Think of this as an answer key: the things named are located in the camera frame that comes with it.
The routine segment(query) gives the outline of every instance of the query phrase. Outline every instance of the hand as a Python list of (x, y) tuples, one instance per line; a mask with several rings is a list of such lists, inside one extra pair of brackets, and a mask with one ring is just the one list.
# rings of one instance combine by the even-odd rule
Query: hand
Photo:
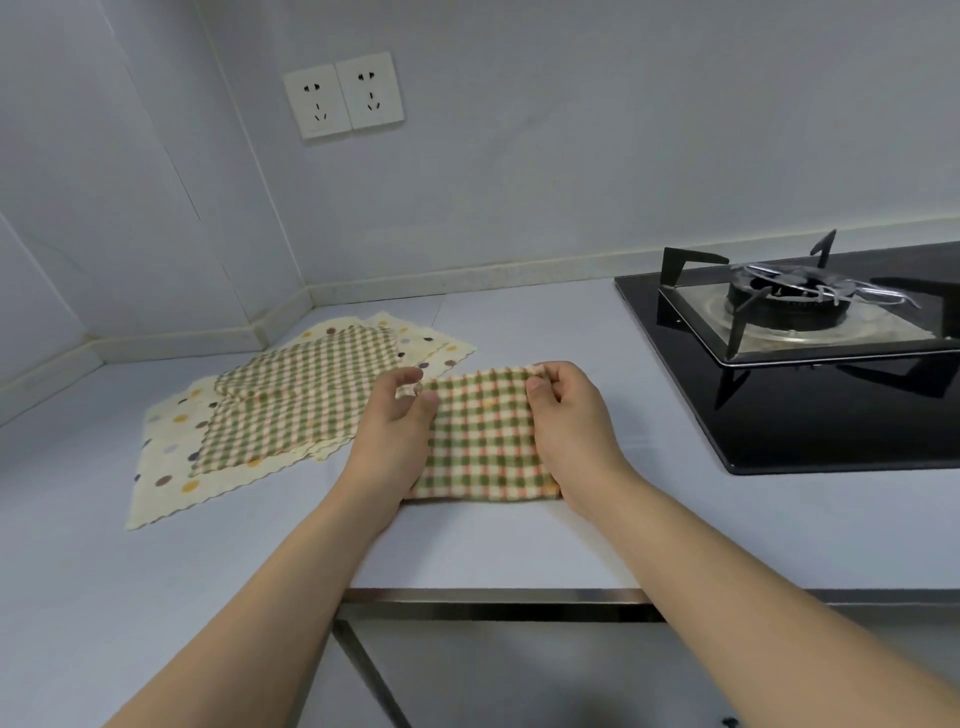
[(587, 375), (568, 361), (543, 364), (549, 381), (527, 379), (537, 452), (569, 506), (587, 515), (591, 494), (620, 473), (634, 473), (613, 434), (607, 405)]
[(357, 426), (353, 449), (338, 484), (363, 490), (382, 507), (385, 528), (403, 497), (420, 477), (430, 452), (427, 435), (440, 407), (436, 392), (396, 397), (396, 388), (423, 377), (423, 369), (405, 367), (376, 379)]

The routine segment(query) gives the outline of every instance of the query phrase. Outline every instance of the forearm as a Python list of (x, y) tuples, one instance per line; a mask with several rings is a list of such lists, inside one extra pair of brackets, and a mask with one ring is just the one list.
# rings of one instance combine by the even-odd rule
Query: forearm
[(389, 519), (338, 482), (239, 593), (108, 723), (280, 726), (344, 589)]
[(768, 569), (635, 475), (588, 516), (757, 728), (960, 724), (953, 688)]

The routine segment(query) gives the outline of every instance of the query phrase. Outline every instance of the countertop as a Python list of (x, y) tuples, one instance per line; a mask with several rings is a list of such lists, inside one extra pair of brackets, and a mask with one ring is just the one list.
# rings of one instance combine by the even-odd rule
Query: countertop
[[(730, 475), (609, 279), (329, 307), (291, 335), (379, 310), (476, 345), (454, 373), (578, 363), (637, 470), (802, 587), (960, 589), (957, 471)], [(327, 493), (346, 449), (124, 530), (143, 411), (249, 358), (103, 367), (0, 427), (5, 724), (106, 720)], [(401, 509), (353, 586), (636, 582), (561, 501), (443, 502)]]

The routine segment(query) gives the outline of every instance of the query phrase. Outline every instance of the electrical outlet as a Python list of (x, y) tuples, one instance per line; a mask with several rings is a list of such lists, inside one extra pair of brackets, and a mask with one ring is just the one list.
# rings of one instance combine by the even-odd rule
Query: electrical outlet
[(337, 76), (354, 129), (403, 121), (400, 88), (389, 53), (340, 61)]
[(350, 131), (347, 105), (332, 64), (288, 73), (283, 86), (302, 138)]

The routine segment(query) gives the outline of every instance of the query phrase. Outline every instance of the green and white checkered cloth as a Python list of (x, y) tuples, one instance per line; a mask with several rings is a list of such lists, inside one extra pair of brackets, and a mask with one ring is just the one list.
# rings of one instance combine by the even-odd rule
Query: green and white checkered cloth
[(529, 500), (559, 497), (534, 444), (524, 382), (542, 367), (508, 367), (425, 381), (440, 396), (431, 453), (408, 498)]
[(373, 381), (395, 365), (388, 329), (352, 326), (220, 375), (214, 388), (221, 399), (192, 474), (353, 435)]

